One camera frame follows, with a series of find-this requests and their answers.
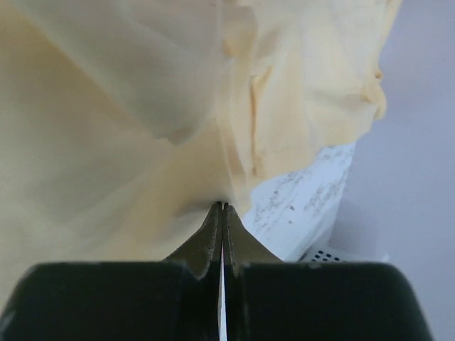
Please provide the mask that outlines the white plastic basket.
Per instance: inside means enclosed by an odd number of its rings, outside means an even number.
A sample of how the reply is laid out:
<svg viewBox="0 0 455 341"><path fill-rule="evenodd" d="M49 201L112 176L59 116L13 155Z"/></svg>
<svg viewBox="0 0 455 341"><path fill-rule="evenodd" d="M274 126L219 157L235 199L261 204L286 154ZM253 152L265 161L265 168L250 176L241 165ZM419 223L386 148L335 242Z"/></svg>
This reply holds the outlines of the white plastic basket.
<svg viewBox="0 0 455 341"><path fill-rule="evenodd" d="M379 227L359 206L341 201L319 222L300 262L387 262L390 256L378 248Z"/></svg>

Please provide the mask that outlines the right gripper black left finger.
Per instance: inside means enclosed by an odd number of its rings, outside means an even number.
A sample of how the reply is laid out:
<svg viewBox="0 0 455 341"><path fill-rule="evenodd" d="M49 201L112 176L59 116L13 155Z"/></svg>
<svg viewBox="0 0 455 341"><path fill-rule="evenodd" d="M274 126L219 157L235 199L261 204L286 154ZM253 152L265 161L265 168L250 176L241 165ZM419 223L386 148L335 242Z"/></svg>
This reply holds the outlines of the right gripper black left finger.
<svg viewBox="0 0 455 341"><path fill-rule="evenodd" d="M162 261L32 266L1 314L1 339L218 340L222 224L216 203Z"/></svg>

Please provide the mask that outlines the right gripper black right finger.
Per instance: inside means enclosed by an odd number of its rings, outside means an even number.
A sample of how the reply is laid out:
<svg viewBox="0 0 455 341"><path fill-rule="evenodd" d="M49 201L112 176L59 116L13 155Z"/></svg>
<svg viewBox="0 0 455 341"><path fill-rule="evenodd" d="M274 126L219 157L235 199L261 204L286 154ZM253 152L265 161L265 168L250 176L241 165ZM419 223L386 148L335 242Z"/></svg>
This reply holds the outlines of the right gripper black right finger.
<svg viewBox="0 0 455 341"><path fill-rule="evenodd" d="M382 262L280 261L223 208L229 340L431 340L404 274Z"/></svg>

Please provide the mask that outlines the yellow t-shirt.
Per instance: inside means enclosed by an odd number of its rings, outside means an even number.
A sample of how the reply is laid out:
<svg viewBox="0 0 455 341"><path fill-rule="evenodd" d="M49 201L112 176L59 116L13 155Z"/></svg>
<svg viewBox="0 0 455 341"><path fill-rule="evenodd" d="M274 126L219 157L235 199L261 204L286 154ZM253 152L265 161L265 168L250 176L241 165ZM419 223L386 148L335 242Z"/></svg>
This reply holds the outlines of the yellow t-shirt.
<svg viewBox="0 0 455 341"><path fill-rule="evenodd" d="M1 274L159 259L386 108L399 1L2 1Z"/></svg>

